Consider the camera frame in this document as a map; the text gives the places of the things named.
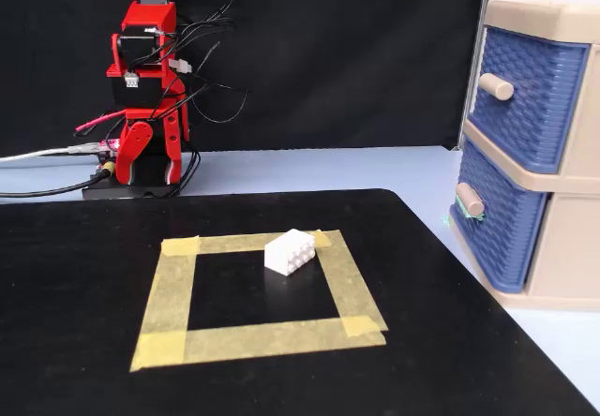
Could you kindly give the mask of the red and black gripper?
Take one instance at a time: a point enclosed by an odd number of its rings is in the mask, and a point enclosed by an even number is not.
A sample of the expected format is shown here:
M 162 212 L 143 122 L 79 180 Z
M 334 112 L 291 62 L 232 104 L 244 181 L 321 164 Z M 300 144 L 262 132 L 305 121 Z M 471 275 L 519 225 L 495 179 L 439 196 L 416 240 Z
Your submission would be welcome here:
M 170 67 L 142 65 L 134 70 L 137 81 L 125 67 L 112 63 L 106 71 L 110 79 L 115 104 L 125 108 L 157 109 L 155 118 L 181 99 L 181 83 L 177 73 Z M 182 157 L 178 111 L 173 111 L 163 119 L 165 150 L 170 160 L 166 170 L 166 184 L 180 182 Z M 153 137 L 152 127 L 144 122 L 125 125 L 119 140 L 116 155 L 115 173 L 117 181 L 129 185 L 131 168 Z

